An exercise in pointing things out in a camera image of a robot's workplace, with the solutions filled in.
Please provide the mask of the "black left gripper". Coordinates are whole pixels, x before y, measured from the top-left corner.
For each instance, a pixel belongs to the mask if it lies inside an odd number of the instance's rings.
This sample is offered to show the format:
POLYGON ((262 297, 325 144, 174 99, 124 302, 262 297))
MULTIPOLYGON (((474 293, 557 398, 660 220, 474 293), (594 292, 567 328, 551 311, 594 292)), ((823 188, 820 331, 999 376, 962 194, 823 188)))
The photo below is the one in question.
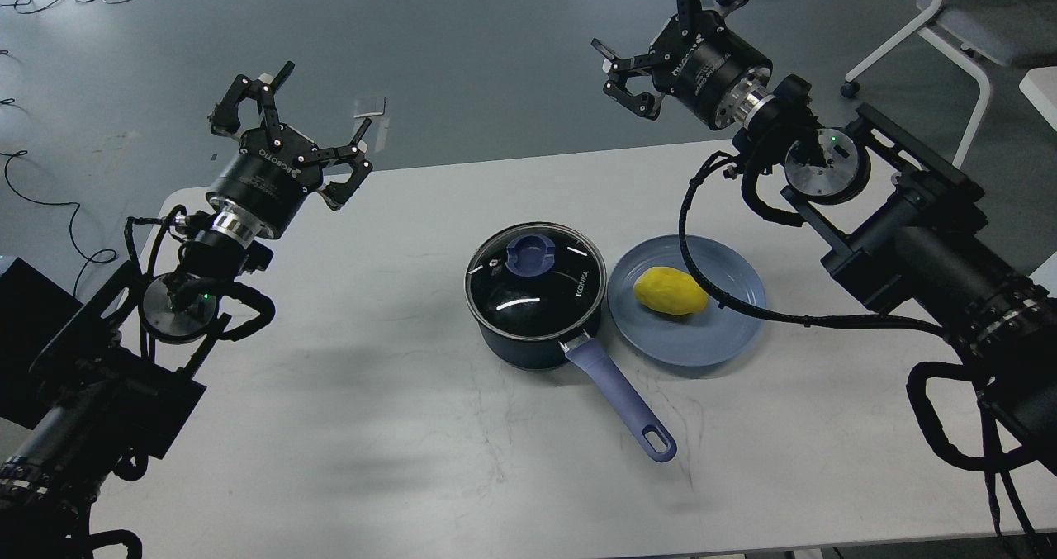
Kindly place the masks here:
POLYGON ((337 148, 318 149, 315 142, 293 127, 281 130, 274 96, 294 68, 295 63, 288 61, 275 77, 254 80, 239 74, 209 115, 209 130, 215 136, 238 139, 240 103, 249 99, 257 104, 261 129, 242 134, 239 152, 211 184, 206 199, 216 210, 233 204, 256 217, 262 224, 261 239, 281 238, 312 192, 320 194, 329 209, 339 211, 373 170, 363 141, 372 124, 369 116, 361 119, 353 138, 337 148), (324 168, 340 164, 352 170, 346 182, 322 186, 324 168))

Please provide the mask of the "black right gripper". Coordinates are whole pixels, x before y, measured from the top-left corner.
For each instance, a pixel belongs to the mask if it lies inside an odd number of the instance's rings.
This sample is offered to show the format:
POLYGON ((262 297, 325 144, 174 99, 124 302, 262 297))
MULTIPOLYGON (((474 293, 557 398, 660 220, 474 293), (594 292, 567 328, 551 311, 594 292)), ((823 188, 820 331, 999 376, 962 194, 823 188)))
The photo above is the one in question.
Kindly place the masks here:
POLYGON ((766 85, 773 62, 758 49, 728 29, 724 17, 752 0, 676 0, 676 14, 661 29, 649 54, 619 58, 597 37, 591 46, 602 55, 604 95, 627 111, 656 122, 663 96, 655 92, 631 93, 630 78, 650 77, 654 88, 675 97, 711 130, 735 122, 737 85, 755 80, 766 85))

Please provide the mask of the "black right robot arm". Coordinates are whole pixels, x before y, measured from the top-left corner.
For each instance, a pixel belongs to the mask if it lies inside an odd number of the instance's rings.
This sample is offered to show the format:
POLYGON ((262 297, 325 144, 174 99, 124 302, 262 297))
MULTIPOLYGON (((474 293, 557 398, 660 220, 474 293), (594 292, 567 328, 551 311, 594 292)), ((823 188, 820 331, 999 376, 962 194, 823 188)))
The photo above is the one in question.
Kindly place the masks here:
POLYGON ((1031 462, 1056 469, 1055 299, 1012 268, 977 234, 983 190, 870 105, 841 129, 809 106, 809 83, 769 88, 773 64, 726 17, 750 0, 676 0, 645 54, 623 58, 601 40, 604 92, 654 120, 674 97, 711 130, 737 124, 735 153, 706 159, 680 208, 676 243, 699 287, 720 306, 789 325, 906 329, 935 334, 958 364, 922 361, 906 392, 922 435, 952 467, 981 473, 994 529, 1003 486, 1030 555, 1053 558, 1012 481, 1031 462), (697 190, 722 170, 741 180, 752 211, 769 223, 811 225, 829 244, 822 265, 867 310, 790 315, 722 291, 696 264, 686 221, 697 190))

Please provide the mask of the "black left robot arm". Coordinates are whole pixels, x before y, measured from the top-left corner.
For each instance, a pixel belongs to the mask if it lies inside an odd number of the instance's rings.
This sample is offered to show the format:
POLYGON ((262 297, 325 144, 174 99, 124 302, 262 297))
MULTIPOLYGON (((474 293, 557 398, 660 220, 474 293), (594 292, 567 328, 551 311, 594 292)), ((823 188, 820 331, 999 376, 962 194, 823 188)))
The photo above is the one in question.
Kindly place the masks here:
POLYGON ((209 116, 237 154, 206 194, 208 208, 130 217, 157 232, 147 265, 129 258, 86 303, 24 259, 2 258, 2 417, 29 430, 2 465, 4 558, 91 558, 123 547, 127 529, 92 533, 109 476, 136 481, 173 446, 205 387, 194 379, 214 346, 274 319, 268 296, 239 277, 268 268, 268 239, 286 232, 305 198, 344 208, 372 172, 363 115, 353 138, 321 148, 281 122, 275 103, 294 69, 238 76, 209 116))

